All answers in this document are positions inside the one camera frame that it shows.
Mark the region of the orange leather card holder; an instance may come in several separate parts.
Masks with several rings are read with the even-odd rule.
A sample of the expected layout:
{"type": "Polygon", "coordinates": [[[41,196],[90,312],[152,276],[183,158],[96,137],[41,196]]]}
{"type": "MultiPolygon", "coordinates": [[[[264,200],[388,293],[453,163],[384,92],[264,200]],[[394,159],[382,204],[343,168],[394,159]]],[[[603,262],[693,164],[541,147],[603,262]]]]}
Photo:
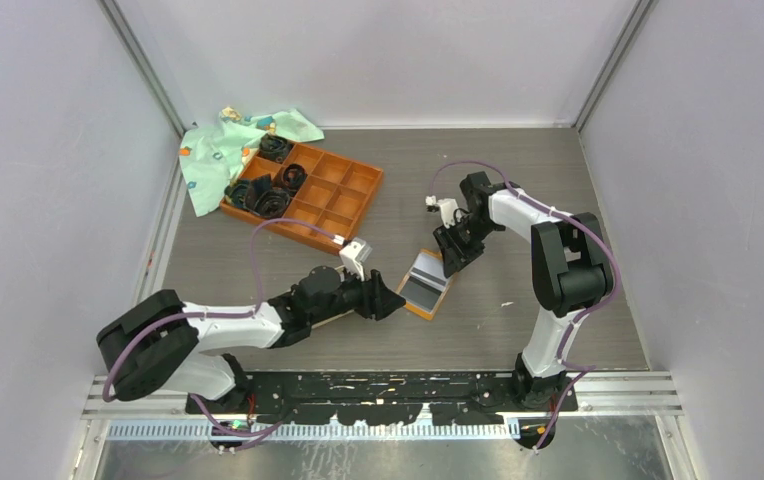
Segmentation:
{"type": "Polygon", "coordinates": [[[440,253],[421,249],[400,282],[397,293],[405,300],[405,309],[432,321],[454,279],[454,274],[444,273],[440,253]]]}

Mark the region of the oval wooden card tray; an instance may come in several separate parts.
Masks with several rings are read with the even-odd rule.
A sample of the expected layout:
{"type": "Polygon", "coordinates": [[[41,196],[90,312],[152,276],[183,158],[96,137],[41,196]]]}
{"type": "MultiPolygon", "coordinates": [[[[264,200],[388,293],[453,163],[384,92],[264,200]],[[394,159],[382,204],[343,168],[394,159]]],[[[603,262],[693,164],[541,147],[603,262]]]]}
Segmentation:
{"type": "MultiPolygon", "coordinates": [[[[338,266],[338,267],[335,268],[335,270],[341,275],[342,278],[345,278],[346,268],[344,266],[338,266]]],[[[347,310],[347,311],[342,312],[340,314],[331,316],[331,317],[329,317],[327,319],[324,319],[324,320],[322,320],[320,322],[314,323],[311,326],[311,329],[315,330],[315,329],[321,328],[321,327],[323,327],[323,326],[325,326],[325,325],[327,325],[327,324],[329,324],[331,322],[334,322],[335,320],[338,320],[338,319],[340,319],[342,317],[345,317],[347,315],[350,315],[352,313],[353,313],[353,310],[347,310]]]]}

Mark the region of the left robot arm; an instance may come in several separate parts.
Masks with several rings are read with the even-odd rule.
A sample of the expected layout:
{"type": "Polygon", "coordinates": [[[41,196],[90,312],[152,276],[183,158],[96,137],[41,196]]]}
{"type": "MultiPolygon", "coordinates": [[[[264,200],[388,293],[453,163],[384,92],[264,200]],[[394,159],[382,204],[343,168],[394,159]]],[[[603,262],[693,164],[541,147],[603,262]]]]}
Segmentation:
{"type": "Polygon", "coordinates": [[[379,321],[405,304],[377,270],[360,276],[327,266],[258,306],[211,307],[160,290],[97,334],[108,369],[102,397],[130,402],[172,390],[235,413],[248,403],[250,388],[231,349],[285,348],[344,315],[379,321]]]}

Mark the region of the silver striped credit card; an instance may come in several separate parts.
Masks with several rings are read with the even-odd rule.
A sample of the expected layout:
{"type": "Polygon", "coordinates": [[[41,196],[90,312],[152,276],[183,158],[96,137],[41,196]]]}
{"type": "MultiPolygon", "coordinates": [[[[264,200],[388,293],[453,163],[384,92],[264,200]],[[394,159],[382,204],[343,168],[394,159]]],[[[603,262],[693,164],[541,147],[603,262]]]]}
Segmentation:
{"type": "Polygon", "coordinates": [[[411,268],[408,275],[418,280],[433,285],[439,290],[443,290],[450,279],[444,273],[443,260],[434,252],[421,251],[411,268]]]}

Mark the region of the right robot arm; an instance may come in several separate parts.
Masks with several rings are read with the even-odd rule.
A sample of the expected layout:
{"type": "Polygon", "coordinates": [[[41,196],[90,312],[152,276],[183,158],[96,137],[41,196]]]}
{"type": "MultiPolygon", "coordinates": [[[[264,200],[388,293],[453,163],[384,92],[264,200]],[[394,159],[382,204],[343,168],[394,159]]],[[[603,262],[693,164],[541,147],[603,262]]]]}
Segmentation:
{"type": "Polygon", "coordinates": [[[485,250],[493,232],[511,231],[530,246],[532,288],[540,305],[528,344],[518,354],[510,390],[516,403],[535,411],[566,385],[565,350],[576,326],[618,284],[598,218],[570,214],[527,195],[515,183],[493,183],[483,172],[460,183],[465,207],[452,198],[425,199],[442,224],[433,232],[445,276],[462,271],[485,250]]]}

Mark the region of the dark grey credit card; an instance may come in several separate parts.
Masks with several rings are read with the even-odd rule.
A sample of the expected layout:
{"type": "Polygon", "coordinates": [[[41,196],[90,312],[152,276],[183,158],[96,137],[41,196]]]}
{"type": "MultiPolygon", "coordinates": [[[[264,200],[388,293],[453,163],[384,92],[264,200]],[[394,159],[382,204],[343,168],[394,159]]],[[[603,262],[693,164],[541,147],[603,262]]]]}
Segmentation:
{"type": "Polygon", "coordinates": [[[400,290],[400,295],[418,310],[431,313],[439,302],[442,291],[417,277],[410,276],[400,290]]]}

